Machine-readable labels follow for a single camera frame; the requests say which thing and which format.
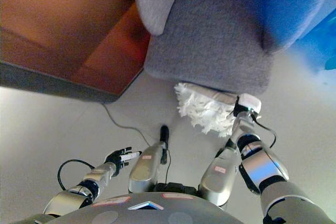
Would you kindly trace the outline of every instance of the cable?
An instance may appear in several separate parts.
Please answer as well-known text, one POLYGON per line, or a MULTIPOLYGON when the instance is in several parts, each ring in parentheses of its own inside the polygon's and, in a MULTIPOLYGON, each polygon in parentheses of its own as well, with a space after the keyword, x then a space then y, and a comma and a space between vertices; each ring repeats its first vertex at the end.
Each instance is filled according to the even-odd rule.
POLYGON ((104 103, 101 103, 101 105, 102 105, 102 106, 104 107, 104 109, 106 110, 106 112, 107 112, 109 118, 111 119, 111 121, 112 121, 117 127, 122 128, 122 129, 126 129, 126 130, 134 130, 134 131, 137 131, 137 132, 142 136, 142 138, 143 138, 143 140, 146 142, 146 144, 147 144, 148 146, 151 146, 151 145, 147 142, 146 138, 144 137, 144 135, 142 134, 142 132, 141 132, 139 129, 137 129, 137 128, 135 128, 135 127, 129 127, 129 126, 122 126, 122 125, 120 125, 119 123, 117 123, 117 122, 113 119, 113 117, 111 116, 110 111, 107 109, 106 105, 105 105, 104 103))
POLYGON ((90 167, 90 169, 94 169, 95 167, 93 165, 90 165, 89 163, 83 161, 83 160, 80 160, 80 159, 70 159, 70 160, 67 160, 65 161, 63 164, 61 164, 61 166, 58 168, 58 172, 57 172, 57 180, 58 180, 58 183, 59 183, 59 186, 62 188, 63 191, 66 190, 66 188, 64 187, 63 183, 62 183, 62 180, 61 180, 61 170, 63 168, 63 166, 65 166, 66 164, 70 163, 70 162, 78 162, 78 163, 82 163, 82 164, 85 164, 87 166, 90 167))
POLYGON ((277 133, 276 133, 274 130, 272 130, 272 129, 266 127, 266 126, 263 126, 261 123, 259 123, 259 122, 257 121, 257 118, 256 118, 255 115, 251 114, 251 117, 252 117, 253 121, 254 121, 256 124, 258 124, 260 127, 264 128, 265 130, 271 132, 271 133, 274 135, 273 143, 270 145, 270 148, 272 148, 273 145, 275 144, 275 142, 277 141, 277 133))
POLYGON ((167 168, 167 171, 166 171, 166 181, 165 181, 166 184, 167 184, 168 171, 169 171, 169 168, 170 168, 170 164, 172 163, 172 157, 170 156, 170 151, 167 150, 167 152, 168 152, 168 155, 169 155, 169 164, 168 164, 168 168, 167 168))

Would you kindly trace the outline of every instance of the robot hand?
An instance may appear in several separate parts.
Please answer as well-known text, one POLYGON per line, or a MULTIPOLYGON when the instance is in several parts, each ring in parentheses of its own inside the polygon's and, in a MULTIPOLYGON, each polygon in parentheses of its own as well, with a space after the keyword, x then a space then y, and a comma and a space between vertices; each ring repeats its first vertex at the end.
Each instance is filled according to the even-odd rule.
POLYGON ((139 157, 141 152, 129 152, 132 150, 132 147, 127 147, 115 152, 112 152, 105 158, 105 163, 111 162, 115 164, 115 172, 113 173, 112 177, 116 177, 119 174, 119 171, 124 167, 128 166, 128 160, 133 158, 139 157))

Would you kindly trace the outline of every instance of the white fringe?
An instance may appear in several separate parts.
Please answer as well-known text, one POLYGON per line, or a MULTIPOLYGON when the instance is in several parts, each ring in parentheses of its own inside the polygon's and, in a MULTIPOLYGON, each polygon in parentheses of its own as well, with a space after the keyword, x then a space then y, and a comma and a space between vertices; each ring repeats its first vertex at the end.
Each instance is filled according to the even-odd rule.
POLYGON ((199 124, 204 127, 203 133, 214 130, 219 133, 219 137, 232 134, 235 120, 232 113, 236 101, 234 96, 190 83, 177 84, 175 92, 181 117, 189 116, 194 127, 199 124))

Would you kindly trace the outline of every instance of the sticker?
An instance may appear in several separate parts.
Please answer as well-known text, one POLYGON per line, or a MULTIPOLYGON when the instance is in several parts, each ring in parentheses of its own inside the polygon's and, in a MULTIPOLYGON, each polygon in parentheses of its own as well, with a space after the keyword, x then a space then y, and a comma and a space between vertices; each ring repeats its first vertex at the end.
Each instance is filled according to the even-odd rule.
POLYGON ((152 156, 151 155, 142 156, 142 159, 152 159, 152 156))
POLYGON ((215 166, 215 171, 226 174, 226 169, 220 166, 215 166))
POLYGON ((93 204, 93 207, 99 207, 99 206, 108 206, 108 205, 116 205, 116 204, 122 204, 131 199, 130 196, 125 197, 118 197, 118 198, 112 198, 112 199, 105 199, 100 202, 97 202, 93 204))
POLYGON ((193 196, 188 194, 162 194, 165 199, 194 199, 193 196))

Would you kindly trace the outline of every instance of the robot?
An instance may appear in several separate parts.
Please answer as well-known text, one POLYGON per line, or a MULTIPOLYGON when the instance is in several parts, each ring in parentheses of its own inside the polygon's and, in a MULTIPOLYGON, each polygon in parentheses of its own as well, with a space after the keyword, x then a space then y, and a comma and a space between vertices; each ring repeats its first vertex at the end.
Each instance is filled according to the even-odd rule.
POLYGON ((242 223, 226 213, 238 170, 246 186, 260 195, 264 224, 335 223, 295 184, 281 160, 255 133, 261 102, 242 94, 233 110, 233 133, 205 171, 198 189, 177 183, 158 183, 160 164, 167 162, 169 130, 144 152, 125 148, 113 152, 76 186, 57 194, 43 214, 16 224, 196 224, 242 223), (138 157, 129 177, 129 194, 95 203, 126 162, 138 157))

